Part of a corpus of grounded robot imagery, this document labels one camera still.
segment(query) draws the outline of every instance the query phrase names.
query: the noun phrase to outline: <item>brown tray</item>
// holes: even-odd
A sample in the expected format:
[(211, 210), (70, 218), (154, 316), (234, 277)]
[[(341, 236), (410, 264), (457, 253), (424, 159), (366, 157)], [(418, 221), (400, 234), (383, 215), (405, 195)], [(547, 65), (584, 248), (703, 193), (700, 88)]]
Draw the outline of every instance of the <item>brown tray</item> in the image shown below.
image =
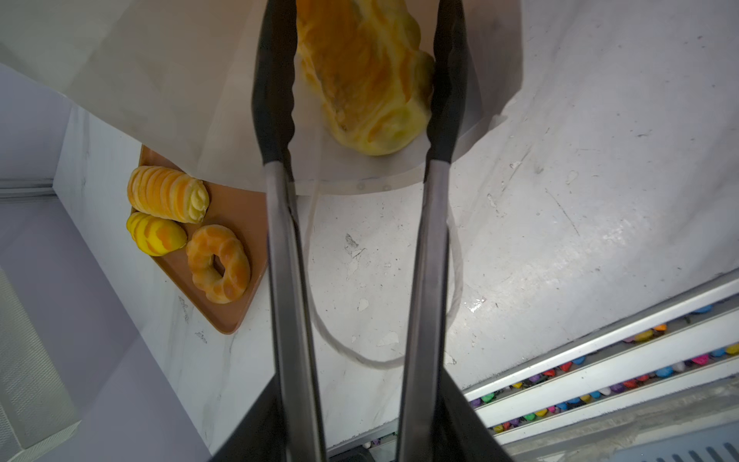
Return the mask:
[[(140, 166), (162, 166), (176, 169), (169, 160), (146, 146), (141, 146)], [(219, 332), (236, 332), (246, 316), (251, 300), (254, 298), (259, 282), (267, 268), (267, 203), (264, 193), (229, 188), (227, 186), (203, 182), (211, 195), (211, 205), (202, 223), (180, 223), (187, 232), (188, 240), (192, 234), (205, 225), (223, 225), (231, 229), (244, 245), (244, 252), (251, 264), (251, 281), (244, 295), (235, 302), (219, 305), (205, 298), (205, 292), (192, 283), (192, 273), (187, 266), (184, 248), (152, 257), (172, 282), (190, 299), (203, 316)]]

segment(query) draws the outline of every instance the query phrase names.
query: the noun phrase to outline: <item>black plastic part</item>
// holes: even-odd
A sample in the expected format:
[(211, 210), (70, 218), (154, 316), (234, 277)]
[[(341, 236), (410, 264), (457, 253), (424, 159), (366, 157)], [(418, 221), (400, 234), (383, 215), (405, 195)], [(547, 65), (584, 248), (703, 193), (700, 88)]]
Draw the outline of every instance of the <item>black plastic part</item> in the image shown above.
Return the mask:
[(513, 462), (443, 367), (436, 413), (434, 461)]
[(273, 376), (211, 462), (285, 461), (285, 426), (279, 396), (277, 376)]
[(426, 160), (452, 163), (467, 92), (467, 32), (462, 0), (441, 0), (434, 35), (434, 93)]
[(293, 122), (293, 60), (298, 46), (295, 0), (268, 0), (256, 51), (251, 114), (262, 162), (282, 161), (292, 180), (287, 145)]

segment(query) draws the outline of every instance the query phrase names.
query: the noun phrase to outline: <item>white table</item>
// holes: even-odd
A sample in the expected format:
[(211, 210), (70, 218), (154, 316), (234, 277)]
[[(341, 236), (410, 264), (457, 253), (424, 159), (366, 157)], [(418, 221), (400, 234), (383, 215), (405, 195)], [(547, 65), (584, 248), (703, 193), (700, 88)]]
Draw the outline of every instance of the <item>white table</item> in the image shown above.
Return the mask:
[[(452, 169), (465, 278), (445, 363), (461, 387), (739, 266), (736, 3), (523, 7), (524, 88)], [(214, 451), (273, 374), (268, 282), (223, 336), (132, 247), (139, 149), (75, 109), (54, 186)], [(316, 303), (377, 359), (403, 352), (419, 213), (420, 185), (319, 203)], [(328, 446), (397, 418), (401, 370), (316, 349)]]

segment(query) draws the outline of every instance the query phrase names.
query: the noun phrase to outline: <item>white wall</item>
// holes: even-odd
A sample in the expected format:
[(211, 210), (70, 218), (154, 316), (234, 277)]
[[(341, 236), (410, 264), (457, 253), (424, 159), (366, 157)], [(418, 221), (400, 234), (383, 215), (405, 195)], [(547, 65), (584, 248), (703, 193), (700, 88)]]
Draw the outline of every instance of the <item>white wall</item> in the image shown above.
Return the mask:
[(0, 64), (0, 179), (54, 178), (72, 102)]
[(62, 205), (0, 204), (0, 267), (82, 422), (43, 462), (209, 459), (164, 374)]

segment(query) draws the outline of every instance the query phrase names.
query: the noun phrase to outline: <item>donut hole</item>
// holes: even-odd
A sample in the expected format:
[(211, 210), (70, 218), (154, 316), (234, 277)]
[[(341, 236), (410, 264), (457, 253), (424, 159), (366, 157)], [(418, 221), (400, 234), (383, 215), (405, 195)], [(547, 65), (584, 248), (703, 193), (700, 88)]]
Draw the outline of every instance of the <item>donut hole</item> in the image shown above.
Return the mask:
[(218, 258), (217, 255), (213, 255), (213, 268), (218, 272), (218, 274), (223, 277), (223, 274), (226, 272), (226, 268), (221, 263), (221, 259)]

